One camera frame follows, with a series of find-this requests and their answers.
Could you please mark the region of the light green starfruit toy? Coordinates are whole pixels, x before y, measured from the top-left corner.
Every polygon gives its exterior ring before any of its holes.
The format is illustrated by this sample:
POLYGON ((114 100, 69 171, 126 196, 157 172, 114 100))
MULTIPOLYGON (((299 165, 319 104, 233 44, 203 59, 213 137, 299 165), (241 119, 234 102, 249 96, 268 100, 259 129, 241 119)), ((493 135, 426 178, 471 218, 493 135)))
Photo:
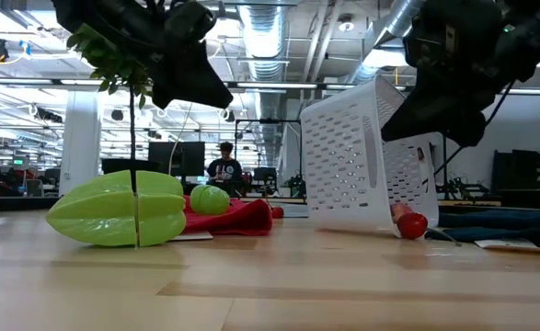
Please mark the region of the light green starfruit toy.
POLYGON ((96 177, 63 195, 45 220, 59 234, 91 245, 160 245, 187 225, 180 182, 169 175, 119 171, 96 177))

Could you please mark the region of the black computer monitor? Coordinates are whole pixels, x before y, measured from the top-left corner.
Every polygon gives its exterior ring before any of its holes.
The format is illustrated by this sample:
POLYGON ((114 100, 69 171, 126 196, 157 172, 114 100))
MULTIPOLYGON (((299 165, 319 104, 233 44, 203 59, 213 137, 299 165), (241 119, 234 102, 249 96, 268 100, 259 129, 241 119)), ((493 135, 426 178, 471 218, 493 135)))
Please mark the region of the black computer monitor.
POLYGON ((205 143, 149 143, 148 161, 156 163, 156 172, 174 177, 200 177, 205 172, 205 143))

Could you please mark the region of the navy blue cloth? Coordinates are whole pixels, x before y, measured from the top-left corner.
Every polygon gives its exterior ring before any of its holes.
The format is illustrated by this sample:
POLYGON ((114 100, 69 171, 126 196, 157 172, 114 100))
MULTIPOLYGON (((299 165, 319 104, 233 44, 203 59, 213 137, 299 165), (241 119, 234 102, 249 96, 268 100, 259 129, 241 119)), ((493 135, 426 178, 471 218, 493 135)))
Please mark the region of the navy blue cloth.
POLYGON ((540 247, 540 211, 442 213, 438 226, 457 242, 524 239, 540 247))

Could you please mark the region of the red cloth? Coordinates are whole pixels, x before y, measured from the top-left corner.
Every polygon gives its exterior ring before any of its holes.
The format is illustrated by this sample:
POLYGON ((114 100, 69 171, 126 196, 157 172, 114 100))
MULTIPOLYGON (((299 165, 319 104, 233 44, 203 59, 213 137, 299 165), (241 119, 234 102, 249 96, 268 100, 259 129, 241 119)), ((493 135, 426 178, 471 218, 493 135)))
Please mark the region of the red cloth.
POLYGON ((182 234, 208 232, 212 235, 263 236, 272 229, 271 208, 264 200, 230 199, 226 213, 201 215, 191 208, 190 197, 185 196, 185 199, 187 224, 182 234))

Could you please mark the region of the white card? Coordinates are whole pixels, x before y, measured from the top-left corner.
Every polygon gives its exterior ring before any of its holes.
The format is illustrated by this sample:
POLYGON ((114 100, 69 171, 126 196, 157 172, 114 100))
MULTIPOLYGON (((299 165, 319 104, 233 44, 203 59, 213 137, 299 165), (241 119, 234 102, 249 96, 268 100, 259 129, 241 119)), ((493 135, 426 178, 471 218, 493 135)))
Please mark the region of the white card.
POLYGON ((179 241, 201 241, 201 240, 212 240, 213 236, 209 232, 197 232, 190 234, 180 234, 175 238, 171 239, 171 242, 179 241))

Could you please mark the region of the silver spiral air duct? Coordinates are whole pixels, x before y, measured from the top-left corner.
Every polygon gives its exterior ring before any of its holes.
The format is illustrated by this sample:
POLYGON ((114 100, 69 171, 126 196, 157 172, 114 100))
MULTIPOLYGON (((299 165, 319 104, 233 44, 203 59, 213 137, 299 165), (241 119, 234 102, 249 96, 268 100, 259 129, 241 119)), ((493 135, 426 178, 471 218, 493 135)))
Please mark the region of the silver spiral air duct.
POLYGON ((246 48, 251 79, 282 81, 285 63, 286 9, 282 6, 240 6, 242 37, 246 48))

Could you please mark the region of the green plant in black pot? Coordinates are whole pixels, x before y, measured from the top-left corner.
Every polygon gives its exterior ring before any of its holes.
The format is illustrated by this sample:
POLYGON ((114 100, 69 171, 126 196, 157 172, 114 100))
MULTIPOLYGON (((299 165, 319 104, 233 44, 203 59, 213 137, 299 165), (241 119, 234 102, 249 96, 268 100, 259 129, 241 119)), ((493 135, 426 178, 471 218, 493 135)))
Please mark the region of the green plant in black pot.
POLYGON ((135 99, 139 100, 139 108, 142 108, 146 98, 152 95, 149 86, 152 80, 148 77, 146 69, 139 64, 131 55, 122 51, 105 37, 98 34, 88 25, 82 25, 66 42, 68 49, 78 52, 94 71, 90 75, 92 79, 100 79, 99 92, 108 92, 110 95, 117 92, 121 87, 129 90, 130 111, 130 178, 132 193, 138 196, 137 189, 137 160, 136 160, 136 111, 135 99))

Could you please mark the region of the black metal stand frame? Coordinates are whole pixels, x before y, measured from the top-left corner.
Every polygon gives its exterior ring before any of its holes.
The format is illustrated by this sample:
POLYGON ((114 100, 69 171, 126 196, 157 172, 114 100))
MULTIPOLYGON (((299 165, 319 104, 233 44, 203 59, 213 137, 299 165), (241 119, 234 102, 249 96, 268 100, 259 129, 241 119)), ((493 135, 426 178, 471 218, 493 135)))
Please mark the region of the black metal stand frame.
POLYGON ((299 120, 236 120, 233 157, 244 169, 274 168, 284 187, 303 172, 302 124, 299 120))

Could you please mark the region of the white paper label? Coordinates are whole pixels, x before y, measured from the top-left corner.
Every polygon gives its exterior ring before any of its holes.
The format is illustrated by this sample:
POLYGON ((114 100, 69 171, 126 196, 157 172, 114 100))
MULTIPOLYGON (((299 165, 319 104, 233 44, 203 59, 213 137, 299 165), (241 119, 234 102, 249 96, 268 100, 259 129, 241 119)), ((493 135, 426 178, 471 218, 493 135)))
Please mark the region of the white paper label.
POLYGON ((489 250, 540 253, 540 246, 537 246, 526 239, 478 240, 475 241, 475 244, 480 248, 489 250))

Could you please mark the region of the white square pillar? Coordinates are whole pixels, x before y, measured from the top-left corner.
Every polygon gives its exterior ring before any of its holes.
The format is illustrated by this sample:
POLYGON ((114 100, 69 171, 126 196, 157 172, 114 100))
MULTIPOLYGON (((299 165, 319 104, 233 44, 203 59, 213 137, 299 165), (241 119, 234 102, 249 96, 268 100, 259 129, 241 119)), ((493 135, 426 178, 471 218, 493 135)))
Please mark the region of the white square pillar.
POLYGON ((68 93, 60 166, 60 196, 98 175, 102 114, 97 92, 68 93))

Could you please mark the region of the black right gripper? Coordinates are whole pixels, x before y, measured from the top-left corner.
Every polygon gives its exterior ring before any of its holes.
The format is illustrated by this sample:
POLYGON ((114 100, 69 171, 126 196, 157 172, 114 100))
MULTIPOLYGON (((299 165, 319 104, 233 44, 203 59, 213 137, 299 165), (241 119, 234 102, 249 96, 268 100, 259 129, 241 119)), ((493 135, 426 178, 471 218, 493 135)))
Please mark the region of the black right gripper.
POLYGON ((417 69, 415 90, 381 129, 392 142, 439 132, 461 147, 476 146, 487 126, 482 111, 495 101, 488 90, 504 82, 490 60, 503 32, 493 0, 425 0, 403 38, 406 62, 417 69))

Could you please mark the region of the pink peach toy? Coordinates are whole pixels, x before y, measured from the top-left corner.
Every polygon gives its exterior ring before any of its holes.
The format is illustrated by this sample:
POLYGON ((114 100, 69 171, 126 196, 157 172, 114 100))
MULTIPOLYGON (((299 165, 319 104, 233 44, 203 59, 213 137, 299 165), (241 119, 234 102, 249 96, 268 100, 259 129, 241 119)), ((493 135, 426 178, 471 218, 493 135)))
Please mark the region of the pink peach toy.
POLYGON ((398 220, 407 213, 412 213, 410 206, 402 202, 395 202, 390 206, 393 223, 398 223, 398 220))

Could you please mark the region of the green cabbage toy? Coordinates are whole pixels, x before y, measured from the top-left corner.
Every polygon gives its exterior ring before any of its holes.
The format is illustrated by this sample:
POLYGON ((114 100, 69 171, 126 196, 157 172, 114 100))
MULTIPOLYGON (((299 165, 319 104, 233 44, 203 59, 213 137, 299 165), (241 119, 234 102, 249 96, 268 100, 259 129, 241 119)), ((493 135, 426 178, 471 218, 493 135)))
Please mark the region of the green cabbage toy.
POLYGON ((198 214, 221 215, 229 205, 229 195, 215 186, 199 185, 190 193, 190 207, 198 214))

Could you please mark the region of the white perforated plastic basket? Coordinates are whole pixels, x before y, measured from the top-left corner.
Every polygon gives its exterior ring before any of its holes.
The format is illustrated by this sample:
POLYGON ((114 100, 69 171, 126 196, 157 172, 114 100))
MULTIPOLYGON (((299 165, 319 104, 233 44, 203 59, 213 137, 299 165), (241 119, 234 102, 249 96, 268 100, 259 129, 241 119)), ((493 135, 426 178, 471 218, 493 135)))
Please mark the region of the white perforated plastic basket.
POLYGON ((319 228, 398 235, 390 211, 397 202, 437 225, 428 137, 387 143, 381 135, 404 100, 376 76, 302 111, 306 201, 319 228))

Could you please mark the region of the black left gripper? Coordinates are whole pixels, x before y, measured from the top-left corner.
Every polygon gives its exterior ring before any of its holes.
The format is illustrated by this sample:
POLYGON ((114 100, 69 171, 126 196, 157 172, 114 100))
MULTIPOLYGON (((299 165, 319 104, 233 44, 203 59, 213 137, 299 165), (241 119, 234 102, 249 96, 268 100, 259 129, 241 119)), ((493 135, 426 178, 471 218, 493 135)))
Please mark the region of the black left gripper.
POLYGON ((207 56, 206 34, 215 14, 196 0, 147 0, 156 30, 147 61, 152 68, 152 101, 164 109, 173 100, 227 108, 233 96, 213 70, 207 56))

